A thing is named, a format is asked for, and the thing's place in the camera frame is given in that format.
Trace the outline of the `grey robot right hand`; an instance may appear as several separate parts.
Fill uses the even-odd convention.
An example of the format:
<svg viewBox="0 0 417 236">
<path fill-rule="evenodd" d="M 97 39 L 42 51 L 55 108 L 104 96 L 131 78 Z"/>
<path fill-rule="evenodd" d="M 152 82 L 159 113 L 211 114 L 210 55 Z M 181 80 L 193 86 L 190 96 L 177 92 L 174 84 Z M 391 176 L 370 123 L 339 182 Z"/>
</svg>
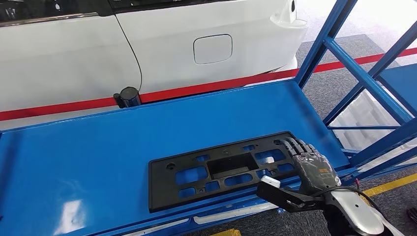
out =
<svg viewBox="0 0 417 236">
<path fill-rule="evenodd" d="M 328 188 L 341 186 L 341 180 L 329 160 L 313 145 L 301 139 L 281 139 L 301 180 L 300 192 L 312 196 Z"/>
</svg>

